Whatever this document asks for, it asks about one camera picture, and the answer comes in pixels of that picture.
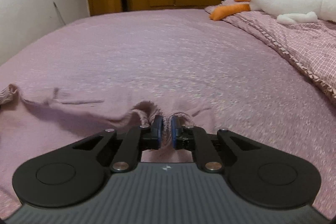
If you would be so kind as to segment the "pink knitted sweater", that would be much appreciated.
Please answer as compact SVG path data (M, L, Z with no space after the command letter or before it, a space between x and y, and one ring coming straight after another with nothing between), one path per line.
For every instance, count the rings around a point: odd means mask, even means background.
M159 150L143 153L142 160L147 162L190 161L190 153L175 151L171 146L169 121L173 115L182 124L208 132L215 128L209 104L175 92L157 98L127 88L98 93L68 93L55 88L29 94L10 84L1 91L1 168L15 168L108 128L127 130L148 125L156 115L163 116L163 144Z

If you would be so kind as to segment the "pink floral bed sheet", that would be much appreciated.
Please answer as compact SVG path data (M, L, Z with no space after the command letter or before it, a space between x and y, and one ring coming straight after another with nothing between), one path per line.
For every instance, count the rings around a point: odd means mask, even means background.
M261 40L203 10L129 12L81 19L1 65L1 88L98 93L127 88L151 98L178 93L209 104L220 127L313 163L315 207L335 215L335 107ZM20 206L16 170L1 168L1 218Z

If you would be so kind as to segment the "pink checked ruffled quilt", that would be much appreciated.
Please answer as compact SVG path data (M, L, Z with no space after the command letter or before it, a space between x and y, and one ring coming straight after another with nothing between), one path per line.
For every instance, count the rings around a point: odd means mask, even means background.
M335 104L335 24L319 20L284 26L276 18L248 11L223 19L261 40L309 79Z

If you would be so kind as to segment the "white plush goose toy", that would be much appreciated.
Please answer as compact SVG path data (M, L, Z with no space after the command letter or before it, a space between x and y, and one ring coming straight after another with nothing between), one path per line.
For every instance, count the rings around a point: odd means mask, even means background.
M319 19L335 22L335 0L234 0L234 5L218 6L211 20L222 20L245 11L262 11L282 25L315 23Z

